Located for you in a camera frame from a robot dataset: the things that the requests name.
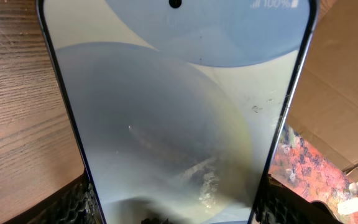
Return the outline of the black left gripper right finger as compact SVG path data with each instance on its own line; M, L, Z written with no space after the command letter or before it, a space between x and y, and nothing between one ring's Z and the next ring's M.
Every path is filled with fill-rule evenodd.
M324 202L309 202L270 175L259 185L253 210L259 224L341 224Z

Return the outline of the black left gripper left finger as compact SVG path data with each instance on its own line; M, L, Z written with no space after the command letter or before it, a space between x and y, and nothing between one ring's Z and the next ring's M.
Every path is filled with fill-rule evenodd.
M102 218L93 185L83 174L6 224L97 224Z

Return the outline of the Samsung smartphone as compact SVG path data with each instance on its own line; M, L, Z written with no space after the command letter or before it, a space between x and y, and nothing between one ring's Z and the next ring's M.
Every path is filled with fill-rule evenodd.
M314 0L42 0L103 223L250 223Z

